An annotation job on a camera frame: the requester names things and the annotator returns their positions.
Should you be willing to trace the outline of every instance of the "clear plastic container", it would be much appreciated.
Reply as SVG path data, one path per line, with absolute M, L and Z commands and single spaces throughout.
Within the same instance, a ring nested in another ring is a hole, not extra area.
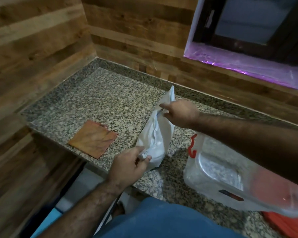
M 188 186 L 237 210 L 298 217 L 298 185 L 211 137 L 199 133 L 191 139 L 184 169 Z

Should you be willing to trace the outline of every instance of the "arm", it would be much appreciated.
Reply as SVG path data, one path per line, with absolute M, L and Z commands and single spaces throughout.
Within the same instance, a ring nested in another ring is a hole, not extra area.
M 176 126 L 204 133 L 255 163 L 298 184 L 298 131 L 248 120 L 207 115 L 188 100 L 161 104 Z
M 147 156 L 136 164 L 142 150 L 143 147 L 137 146 L 116 156 L 105 182 L 48 227 L 39 238 L 92 237 L 102 214 L 125 188 L 134 184 L 145 172 L 151 157 Z

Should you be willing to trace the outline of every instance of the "granite countertop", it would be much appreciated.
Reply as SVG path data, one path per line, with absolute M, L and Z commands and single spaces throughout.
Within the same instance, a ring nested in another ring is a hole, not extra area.
M 99 68 L 96 61 L 93 62 L 25 110 L 23 115 L 29 126 L 40 134 L 92 162 L 99 169 L 108 171 L 116 154 L 135 145 L 165 90 Z M 170 83 L 166 82 L 166 87 L 169 88 Z M 177 99 L 181 98 L 177 95 L 177 89 L 175 93 Z M 234 117 L 233 114 L 194 103 L 202 112 Z M 89 119 L 107 124 L 109 130 L 119 134 L 99 160 L 67 144 Z M 160 167 L 144 174 L 134 187 L 160 200 L 194 208 L 217 224 L 244 236 L 279 237 L 258 212 L 233 210 L 199 195 L 184 183 L 183 169 L 193 133 L 192 130 L 175 127 L 167 156 Z

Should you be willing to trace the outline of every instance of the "orange cloth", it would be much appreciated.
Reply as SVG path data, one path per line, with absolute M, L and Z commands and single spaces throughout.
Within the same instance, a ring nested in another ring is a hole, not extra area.
M 263 212 L 268 223 L 274 224 L 278 230 L 290 238 L 298 238 L 298 218 L 289 218 L 275 212 Z
M 117 133 L 109 131 L 106 125 L 87 120 L 68 144 L 99 159 L 116 137 Z

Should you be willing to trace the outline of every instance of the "wooden wall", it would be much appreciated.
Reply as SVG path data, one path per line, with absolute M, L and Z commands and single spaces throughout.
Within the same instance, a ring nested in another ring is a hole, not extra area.
M 16 236 L 82 160 L 19 112 L 96 56 L 81 0 L 0 0 L 0 237 Z
M 298 124 L 298 90 L 183 58 L 198 0 L 82 0 L 97 55 Z

